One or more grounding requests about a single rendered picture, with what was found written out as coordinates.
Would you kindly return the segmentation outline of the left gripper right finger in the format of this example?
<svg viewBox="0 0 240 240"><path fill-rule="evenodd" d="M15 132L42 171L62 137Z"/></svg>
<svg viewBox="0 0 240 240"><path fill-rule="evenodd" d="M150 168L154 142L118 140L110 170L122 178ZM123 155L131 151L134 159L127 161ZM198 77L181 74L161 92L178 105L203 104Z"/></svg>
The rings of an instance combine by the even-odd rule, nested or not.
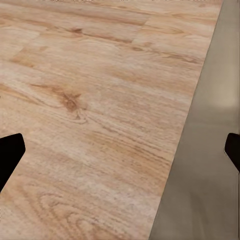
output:
<svg viewBox="0 0 240 240"><path fill-rule="evenodd" d="M240 135L229 133L224 150L240 172Z"/></svg>

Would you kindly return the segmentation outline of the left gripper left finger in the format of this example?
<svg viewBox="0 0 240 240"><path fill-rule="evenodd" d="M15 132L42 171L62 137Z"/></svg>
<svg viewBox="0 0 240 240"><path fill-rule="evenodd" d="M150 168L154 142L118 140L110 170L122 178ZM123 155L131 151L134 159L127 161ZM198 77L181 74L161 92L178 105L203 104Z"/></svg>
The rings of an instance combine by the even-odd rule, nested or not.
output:
<svg viewBox="0 0 240 240"><path fill-rule="evenodd" d="M21 133L0 138L0 192L26 151Z"/></svg>

